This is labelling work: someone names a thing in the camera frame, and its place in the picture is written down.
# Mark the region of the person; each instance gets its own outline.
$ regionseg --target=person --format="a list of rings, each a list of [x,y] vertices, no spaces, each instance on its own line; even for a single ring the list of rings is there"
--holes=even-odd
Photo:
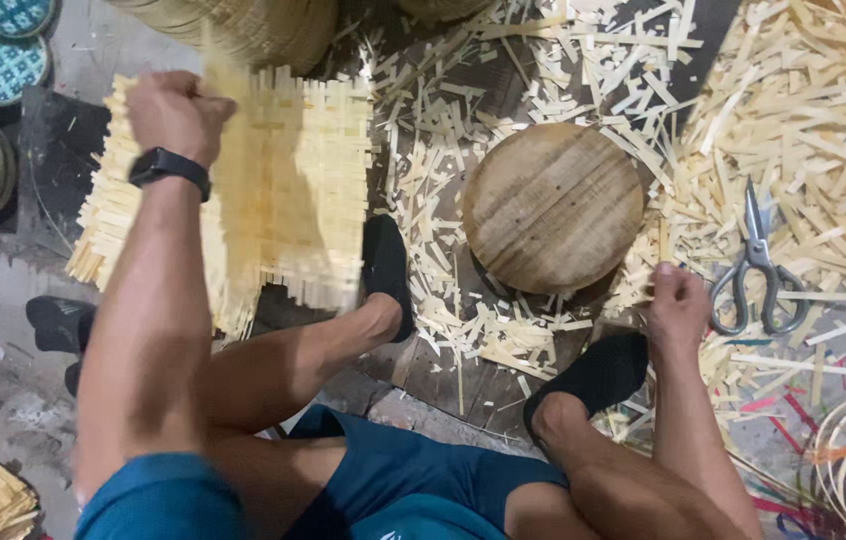
[[[129,116],[144,149],[210,168],[236,104],[186,72],[141,77]],[[365,231],[367,297],[333,320],[211,355],[200,189],[143,188],[93,322],[78,394],[76,538],[759,538],[697,367],[706,294],[655,273],[648,345],[593,344],[525,406],[544,461],[436,443],[311,408],[286,440],[255,434],[301,411],[342,367],[412,331],[405,247],[387,216]],[[589,416],[658,378],[652,458]]]

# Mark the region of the thigh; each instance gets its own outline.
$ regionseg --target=thigh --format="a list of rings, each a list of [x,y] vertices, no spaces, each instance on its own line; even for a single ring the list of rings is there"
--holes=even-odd
[[[599,538],[576,511],[570,490],[549,482],[526,483],[509,492],[505,533],[514,540]]]
[[[257,538],[282,537],[322,492],[346,454],[343,437],[272,441],[214,429],[208,456],[243,504]]]

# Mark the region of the woven basket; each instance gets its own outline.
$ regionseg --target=woven basket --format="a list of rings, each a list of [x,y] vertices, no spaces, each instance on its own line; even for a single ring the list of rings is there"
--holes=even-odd
[[[297,75],[326,52],[339,8],[337,0],[109,1],[179,42],[212,44],[255,68],[290,66]]]
[[[423,20],[456,20],[471,16],[493,0],[400,0],[408,14]]]

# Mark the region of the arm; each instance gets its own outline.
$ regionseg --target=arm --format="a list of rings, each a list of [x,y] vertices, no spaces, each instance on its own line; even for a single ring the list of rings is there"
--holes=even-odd
[[[658,378],[653,459],[708,495],[747,537],[762,538],[699,376],[699,342],[710,312],[703,282],[666,262],[654,280],[656,299],[648,317],[650,359]]]
[[[196,96],[198,81],[185,72],[147,75],[127,102],[142,148],[162,146],[209,168],[235,103]],[[192,387],[210,357],[213,328],[200,198],[184,178],[143,190],[84,360],[76,446],[81,504],[131,458],[202,448]]]

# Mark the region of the scissor handle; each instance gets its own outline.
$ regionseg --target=scissor handle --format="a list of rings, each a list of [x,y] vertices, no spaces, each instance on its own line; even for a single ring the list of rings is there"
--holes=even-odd
[[[710,312],[710,323],[713,329],[724,336],[737,336],[746,325],[749,324],[749,310],[746,304],[746,290],[743,283],[746,278],[746,271],[754,268],[745,258],[730,268],[729,272],[723,275],[713,287],[710,293],[712,307]],[[803,287],[799,279],[789,273],[789,270],[782,266],[755,266],[757,270],[763,272],[766,277],[766,296],[763,300],[763,330],[767,336],[776,336],[778,334],[790,333],[806,320],[807,311],[810,308],[809,300],[796,300],[796,313],[789,322],[785,325],[777,326],[773,321],[773,312],[776,308],[776,294],[779,292],[780,284],[783,282],[790,283],[793,290],[803,292],[806,289]],[[736,325],[727,326],[719,321],[719,313],[717,310],[717,296],[722,289],[725,289],[729,281],[733,281],[733,304],[736,306]]]
[[[743,287],[743,278],[746,277],[746,271],[749,270],[749,262],[743,258],[740,262],[733,265],[729,272],[723,274],[719,278],[717,284],[713,286],[710,291],[710,324],[713,329],[724,336],[736,336],[746,328],[749,324],[749,311],[746,309],[746,291]],[[736,306],[736,325],[727,326],[719,322],[719,312],[717,310],[717,296],[722,289],[726,288],[729,281],[733,281],[733,304]]]
[[[763,330],[766,331],[767,336],[788,334],[796,330],[796,327],[806,320],[806,314],[810,310],[809,300],[794,300],[796,302],[796,313],[789,319],[789,322],[779,326],[774,324],[773,311],[776,309],[776,294],[779,292],[780,284],[786,282],[792,285],[794,291],[806,291],[799,279],[790,274],[786,268],[776,266],[774,270],[775,272],[766,273],[766,298],[763,301]]]

